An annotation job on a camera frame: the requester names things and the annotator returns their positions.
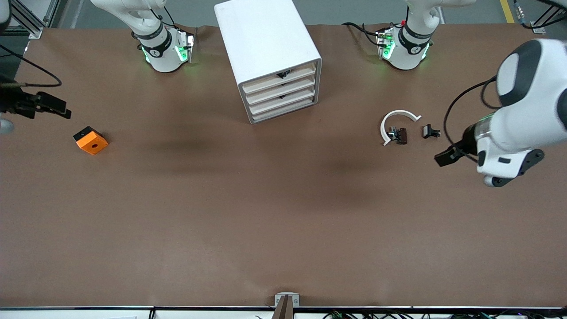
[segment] black block face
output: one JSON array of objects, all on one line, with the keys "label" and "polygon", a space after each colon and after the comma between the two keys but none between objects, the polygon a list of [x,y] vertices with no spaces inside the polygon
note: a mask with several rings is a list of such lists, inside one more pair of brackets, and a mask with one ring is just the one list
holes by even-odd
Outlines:
[{"label": "black block face", "polygon": [[78,141],[78,140],[82,139],[83,136],[89,134],[90,132],[96,132],[96,131],[93,130],[92,127],[87,126],[87,127],[83,128],[79,133],[73,135],[73,138],[75,139],[75,141]]}]

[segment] small black object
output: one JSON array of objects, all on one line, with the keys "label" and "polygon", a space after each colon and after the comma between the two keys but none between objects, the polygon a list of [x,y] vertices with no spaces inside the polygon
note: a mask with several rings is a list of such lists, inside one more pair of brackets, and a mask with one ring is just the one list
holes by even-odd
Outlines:
[{"label": "small black object", "polygon": [[390,131],[388,131],[388,136],[390,136],[390,139],[396,142],[396,144],[405,145],[408,143],[408,132],[405,127],[400,129],[396,129],[395,126],[391,127]]},{"label": "small black object", "polygon": [[431,124],[424,126],[424,131],[422,134],[423,138],[439,137],[441,136],[441,130],[431,128]]},{"label": "small black object", "polygon": [[290,72],[291,72],[291,70],[279,72],[279,73],[277,74],[277,76],[279,76],[280,78],[285,78],[285,77],[287,77],[288,74],[290,74]]}]

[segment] orange cube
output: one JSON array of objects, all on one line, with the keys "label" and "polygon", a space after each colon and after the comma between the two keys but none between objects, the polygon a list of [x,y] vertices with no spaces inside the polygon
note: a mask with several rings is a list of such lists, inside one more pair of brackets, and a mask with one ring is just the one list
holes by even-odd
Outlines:
[{"label": "orange cube", "polygon": [[85,152],[94,155],[108,146],[108,142],[90,126],[85,127],[79,133],[73,135],[77,145]]}]

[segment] black clamp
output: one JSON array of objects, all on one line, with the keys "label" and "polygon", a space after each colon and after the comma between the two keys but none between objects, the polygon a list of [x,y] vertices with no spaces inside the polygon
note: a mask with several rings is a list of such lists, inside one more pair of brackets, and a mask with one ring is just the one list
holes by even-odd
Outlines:
[{"label": "black clamp", "polygon": [[423,138],[429,138],[429,137],[432,137],[432,136],[433,137],[441,136],[441,130],[431,128],[431,124],[424,126],[422,137]]},{"label": "black clamp", "polygon": [[396,144],[405,145],[408,143],[408,132],[405,130],[405,127],[396,129],[396,127],[393,126],[390,127],[387,133],[390,139],[396,142]]},{"label": "black clamp", "polygon": [[[13,80],[0,82],[14,83]],[[51,113],[62,118],[70,119],[71,110],[67,109],[67,102],[45,92],[30,94],[22,91],[19,87],[0,88],[0,113],[12,113],[25,116],[29,119],[35,118],[36,113]]]}]

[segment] yellow floor stripe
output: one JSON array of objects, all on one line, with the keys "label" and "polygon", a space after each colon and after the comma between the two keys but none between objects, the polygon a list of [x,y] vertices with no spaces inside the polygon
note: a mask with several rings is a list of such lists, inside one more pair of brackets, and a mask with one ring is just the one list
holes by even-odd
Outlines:
[{"label": "yellow floor stripe", "polygon": [[504,16],[506,17],[507,23],[514,23],[514,17],[512,16],[512,11],[508,5],[507,0],[500,0],[500,5],[502,6],[502,11],[504,11]]}]

